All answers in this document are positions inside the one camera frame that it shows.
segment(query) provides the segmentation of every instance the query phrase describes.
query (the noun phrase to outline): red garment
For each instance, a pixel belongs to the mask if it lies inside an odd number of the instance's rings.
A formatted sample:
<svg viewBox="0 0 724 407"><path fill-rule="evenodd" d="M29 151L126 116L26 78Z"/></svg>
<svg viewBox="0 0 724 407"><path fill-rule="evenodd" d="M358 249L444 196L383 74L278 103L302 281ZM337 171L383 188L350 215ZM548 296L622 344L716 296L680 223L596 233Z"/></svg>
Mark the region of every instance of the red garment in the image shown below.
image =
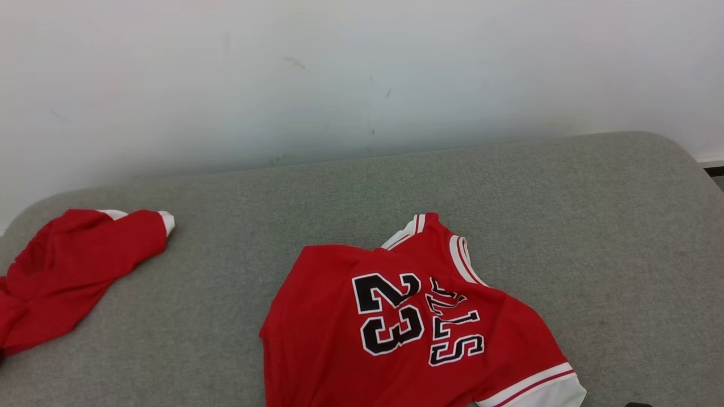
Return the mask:
<svg viewBox="0 0 724 407"><path fill-rule="evenodd" d="M51 220L0 277L0 354L70 332L117 278L163 252L168 212L70 209Z"/></svg>
<svg viewBox="0 0 724 407"><path fill-rule="evenodd" d="M268 407L577 407L586 393L540 316L485 285L436 214L374 251L304 248L260 336Z"/></svg>

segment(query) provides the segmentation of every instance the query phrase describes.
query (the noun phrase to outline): white wall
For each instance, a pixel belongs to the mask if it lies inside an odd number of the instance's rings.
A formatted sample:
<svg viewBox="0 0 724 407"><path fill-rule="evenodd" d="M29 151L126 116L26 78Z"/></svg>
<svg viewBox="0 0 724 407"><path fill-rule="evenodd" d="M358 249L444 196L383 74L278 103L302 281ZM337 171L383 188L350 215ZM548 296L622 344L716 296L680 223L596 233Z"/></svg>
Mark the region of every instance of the white wall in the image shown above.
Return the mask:
<svg viewBox="0 0 724 407"><path fill-rule="evenodd" d="M724 156L721 0L0 0L0 229L64 190L648 130Z"/></svg>

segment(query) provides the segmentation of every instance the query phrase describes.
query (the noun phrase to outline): red basketball jersey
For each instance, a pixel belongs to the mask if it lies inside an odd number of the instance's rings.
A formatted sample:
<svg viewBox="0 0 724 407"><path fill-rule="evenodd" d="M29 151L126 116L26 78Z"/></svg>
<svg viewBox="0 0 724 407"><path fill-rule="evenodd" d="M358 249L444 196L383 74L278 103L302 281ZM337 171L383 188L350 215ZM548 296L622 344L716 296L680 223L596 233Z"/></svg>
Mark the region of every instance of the red basketball jersey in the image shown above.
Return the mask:
<svg viewBox="0 0 724 407"><path fill-rule="evenodd" d="M541 318L417 215L382 248L304 248L261 329L269 407L577 407Z"/></svg>

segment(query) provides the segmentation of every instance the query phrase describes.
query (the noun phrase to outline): jersey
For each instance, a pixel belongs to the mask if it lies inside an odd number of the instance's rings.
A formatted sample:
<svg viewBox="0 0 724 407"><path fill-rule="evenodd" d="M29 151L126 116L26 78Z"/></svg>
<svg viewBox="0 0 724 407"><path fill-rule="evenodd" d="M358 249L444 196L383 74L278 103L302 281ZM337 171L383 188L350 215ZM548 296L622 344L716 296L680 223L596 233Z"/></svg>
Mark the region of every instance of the jersey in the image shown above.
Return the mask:
<svg viewBox="0 0 724 407"><path fill-rule="evenodd" d="M0 277L0 355L70 332L110 285L161 253L168 212L70 209L51 220Z"/></svg>
<svg viewBox="0 0 724 407"><path fill-rule="evenodd" d="M417 215L381 248L303 249L262 327L267 405L579 406L542 319Z"/></svg>

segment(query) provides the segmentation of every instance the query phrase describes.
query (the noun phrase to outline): gray cushion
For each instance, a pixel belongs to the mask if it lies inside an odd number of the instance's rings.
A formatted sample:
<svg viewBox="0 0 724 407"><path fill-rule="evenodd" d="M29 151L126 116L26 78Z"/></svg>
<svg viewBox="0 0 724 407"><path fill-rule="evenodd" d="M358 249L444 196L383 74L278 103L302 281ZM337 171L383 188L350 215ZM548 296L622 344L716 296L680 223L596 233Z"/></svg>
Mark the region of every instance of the gray cushion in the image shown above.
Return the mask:
<svg viewBox="0 0 724 407"><path fill-rule="evenodd" d="M468 238L483 281L542 315L589 391L585 406L724 399L724 195L660 136L66 193L9 226L0 269L70 207L163 209L177 228L74 332L2 363L2 406L262 406L257 334L300 249L373 248L425 211Z"/></svg>

